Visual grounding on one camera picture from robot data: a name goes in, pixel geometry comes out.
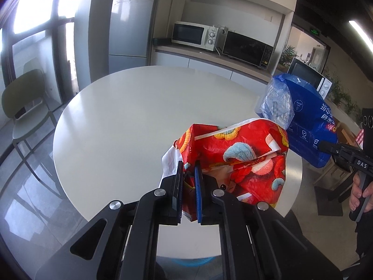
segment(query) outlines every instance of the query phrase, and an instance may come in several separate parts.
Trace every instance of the fluorescent light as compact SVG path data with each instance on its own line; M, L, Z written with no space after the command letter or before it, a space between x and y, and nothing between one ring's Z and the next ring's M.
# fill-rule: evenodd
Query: fluorescent light
M364 42L368 45L370 51L373 53L373 43L372 43L372 40L368 37L368 35L362 30L362 28L355 21L348 21L348 22L358 32L360 37L364 40Z

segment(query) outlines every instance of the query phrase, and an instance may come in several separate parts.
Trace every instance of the black sleeve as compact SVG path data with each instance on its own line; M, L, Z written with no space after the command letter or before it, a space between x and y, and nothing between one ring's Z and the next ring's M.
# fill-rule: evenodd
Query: black sleeve
M362 214L356 224L355 233L357 233L356 252L361 257L373 244L373 210Z

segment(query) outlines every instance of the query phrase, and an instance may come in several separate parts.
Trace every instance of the red patterned package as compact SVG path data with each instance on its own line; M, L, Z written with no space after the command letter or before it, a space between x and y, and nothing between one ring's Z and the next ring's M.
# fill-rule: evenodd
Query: red patterned package
M220 188L239 200L275 206L285 183L288 146L286 131L267 119L249 119L227 128L193 124L163 156L162 177L176 174L178 161L183 161L183 212L191 221L196 220L197 160L204 174L215 177Z

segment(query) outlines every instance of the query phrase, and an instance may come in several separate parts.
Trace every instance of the exit sign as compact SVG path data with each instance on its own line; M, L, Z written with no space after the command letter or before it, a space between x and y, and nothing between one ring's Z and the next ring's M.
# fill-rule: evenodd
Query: exit sign
M320 32L317 29L311 28L310 32L316 36L320 36Z

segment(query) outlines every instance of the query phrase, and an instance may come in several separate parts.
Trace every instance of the round white table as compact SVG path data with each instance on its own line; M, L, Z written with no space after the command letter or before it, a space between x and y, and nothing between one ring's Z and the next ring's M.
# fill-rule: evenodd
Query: round white table
M161 159L193 123L229 126L256 118L258 95L226 78L181 67L147 66L103 77L63 111L53 140L55 169L76 209L90 220L112 200L137 201L158 187ZM302 160L289 151L286 183L276 209L291 209L302 179ZM219 227L185 216L161 225L157 255L220 255Z

